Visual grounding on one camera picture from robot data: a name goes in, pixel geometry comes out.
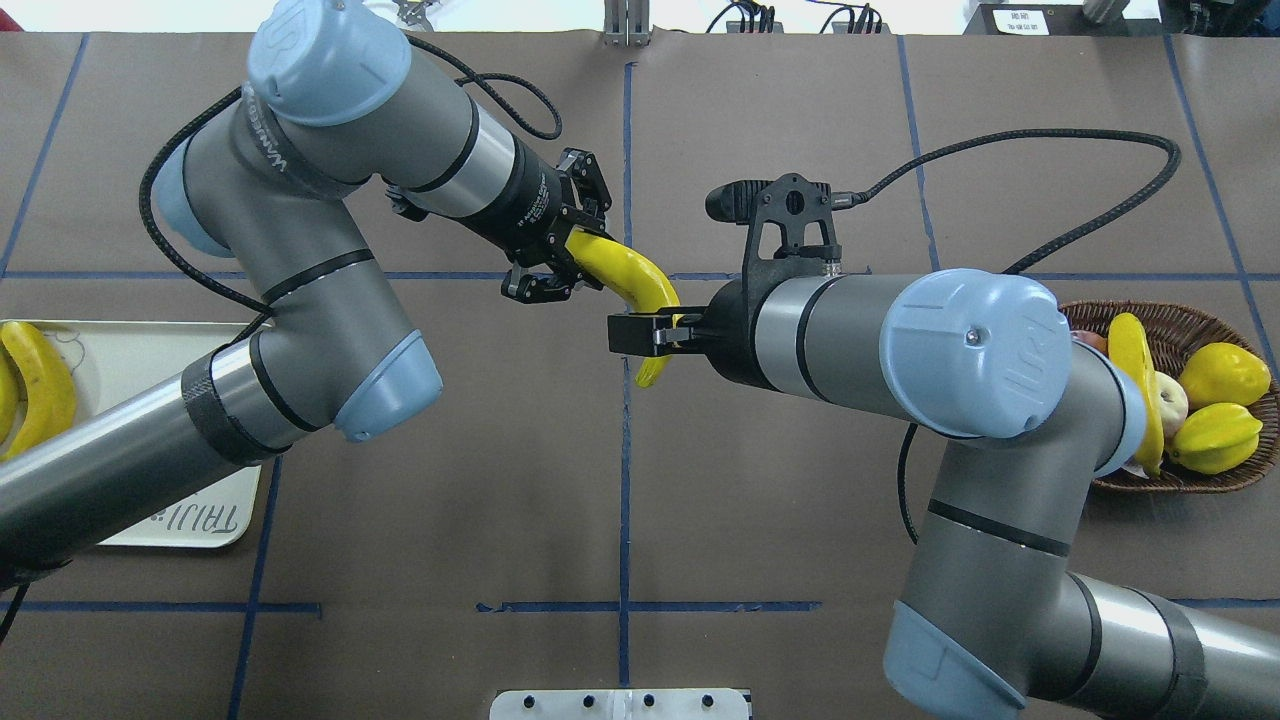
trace banana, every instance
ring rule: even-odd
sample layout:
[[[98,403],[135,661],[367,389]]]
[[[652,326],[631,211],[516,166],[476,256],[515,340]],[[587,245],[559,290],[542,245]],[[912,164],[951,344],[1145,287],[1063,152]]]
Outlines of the banana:
[[[9,437],[18,416],[18,373],[13,363],[0,351],[0,443]]]
[[[31,323],[5,323],[0,327],[0,343],[13,357],[27,388],[27,418],[13,445],[0,456],[0,460],[9,460],[72,427],[76,386],[58,351]]]
[[[680,305],[680,296],[667,274],[648,258],[607,237],[575,229],[564,243],[577,264],[591,273],[605,287],[618,293],[636,313],[653,313],[660,307]],[[671,356],[645,357],[636,373],[636,384],[649,387]]]

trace white tray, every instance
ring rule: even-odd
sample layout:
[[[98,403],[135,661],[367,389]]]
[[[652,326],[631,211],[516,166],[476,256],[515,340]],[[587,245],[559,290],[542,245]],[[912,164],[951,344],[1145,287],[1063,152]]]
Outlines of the white tray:
[[[76,383],[76,421],[170,378],[243,328],[230,323],[28,320],[54,341]],[[244,534],[260,468],[244,468],[100,544],[223,547]]]

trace table surface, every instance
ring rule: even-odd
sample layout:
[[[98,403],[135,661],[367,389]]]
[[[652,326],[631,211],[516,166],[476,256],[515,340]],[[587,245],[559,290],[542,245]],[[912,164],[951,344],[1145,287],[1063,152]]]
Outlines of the table surface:
[[[740,263],[714,186],[800,172],[869,187],[942,145],[1038,126],[1156,132],[1155,199],[1032,273],[1057,296],[1201,307],[1280,331],[1280,46],[1257,40],[717,36],[643,50],[595,32],[442,33],[594,150],[618,237],[703,302]],[[244,35],[0,35],[0,307],[8,316],[247,322],[136,218],[156,149],[242,79]],[[525,97],[517,106],[536,108]],[[1019,141],[948,158],[837,215],[850,268],[998,270],[1106,209],[1151,149]],[[486,717],[524,688],[733,687],[762,720],[922,717],[883,679],[911,557],[904,424],[721,380],[677,357],[650,389],[607,351],[622,304],[526,307],[503,259],[378,187],[348,201],[445,378],[375,442],[323,430],[262,473],[216,552],[100,548],[32,587],[4,647],[4,717]],[[191,256],[247,283],[234,261]],[[918,438],[922,512],[942,441]],[[1094,493],[1076,571],[1280,632],[1280,478],[1220,497]],[[1032,719],[1087,717],[1033,702]]]

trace fruit basket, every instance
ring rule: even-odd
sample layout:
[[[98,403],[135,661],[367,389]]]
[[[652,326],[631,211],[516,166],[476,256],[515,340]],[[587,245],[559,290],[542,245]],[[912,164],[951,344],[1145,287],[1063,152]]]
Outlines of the fruit basket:
[[[1138,301],[1079,301],[1061,306],[1073,331],[1092,331],[1106,334],[1111,319],[1120,313],[1133,313],[1147,331],[1156,370],[1178,377],[1196,350],[1211,342],[1230,342],[1261,356],[1252,343],[1225,323],[1194,307],[1166,302]],[[1158,478],[1144,478],[1125,469],[1103,478],[1093,486],[1116,492],[1233,492],[1261,480],[1280,460],[1280,387],[1275,377],[1266,395],[1249,405],[1249,413],[1262,420],[1258,448],[1243,464],[1216,475],[1202,475],[1165,459]]]

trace metal bracket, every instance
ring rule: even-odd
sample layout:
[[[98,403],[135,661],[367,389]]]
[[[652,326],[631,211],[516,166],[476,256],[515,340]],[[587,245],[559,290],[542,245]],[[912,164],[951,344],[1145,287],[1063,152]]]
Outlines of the metal bracket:
[[[649,0],[604,0],[604,44],[649,45]]]
[[[730,688],[507,691],[489,720],[750,720],[750,697]]]

